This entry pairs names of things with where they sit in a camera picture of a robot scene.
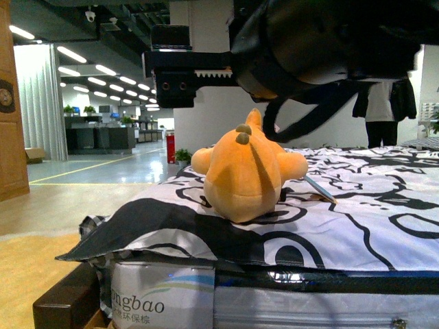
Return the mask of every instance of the mattress label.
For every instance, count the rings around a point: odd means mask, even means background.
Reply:
[[[214,268],[117,263],[113,321],[118,329],[212,328],[214,284]]]

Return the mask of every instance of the floor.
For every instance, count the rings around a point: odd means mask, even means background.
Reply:
[[[0,202],[0,240],[77,232],[87,215],[111,215],[137,193],[176,175],[166,143],[139,143],[132,154],[69,156],[27,166],[30,194]]]

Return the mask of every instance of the person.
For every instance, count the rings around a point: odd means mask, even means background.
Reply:
[[[366,122],[368,148],[396,145],[398,122],[416,118],[413,86],[408,77],[397,82],[377,82],[365,88],[357,97],[353,117]]]

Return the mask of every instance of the wooden door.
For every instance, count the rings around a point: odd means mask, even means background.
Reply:
[[[0,0],[0,202],[29,193],[9,4]]]

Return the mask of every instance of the white curtain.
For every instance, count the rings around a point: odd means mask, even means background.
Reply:
[[[15,46],[14,53],[25,147],[43,148],[47,160],[67,160],[54,46]]]

